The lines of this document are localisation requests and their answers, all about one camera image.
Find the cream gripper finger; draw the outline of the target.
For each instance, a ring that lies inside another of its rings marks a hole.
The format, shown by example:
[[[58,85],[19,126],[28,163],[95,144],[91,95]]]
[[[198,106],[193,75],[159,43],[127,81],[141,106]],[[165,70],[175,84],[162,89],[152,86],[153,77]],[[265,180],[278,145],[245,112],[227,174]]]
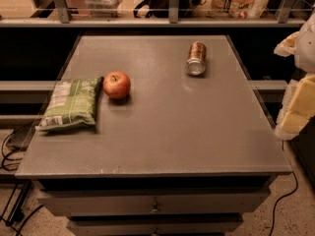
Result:
[[[315,74],[307,74],[300,81],[291,80],[284,92],[282,106],[275,135],[279,140],[289,141],[298,136],[315,116]]]
[[[290,34],[287,38],[285,38],[276,46],[276,48],[274,49],[274,53],[282,57],[295,55],[298,35],[298,31]]]

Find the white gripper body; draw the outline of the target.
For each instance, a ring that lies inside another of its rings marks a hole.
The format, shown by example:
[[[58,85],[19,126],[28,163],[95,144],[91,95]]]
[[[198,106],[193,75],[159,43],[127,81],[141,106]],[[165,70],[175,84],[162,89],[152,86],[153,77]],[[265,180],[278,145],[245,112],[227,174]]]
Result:
[[[295,42],[295,66],[306,73],[315,73],[315,14],[301,27]]]

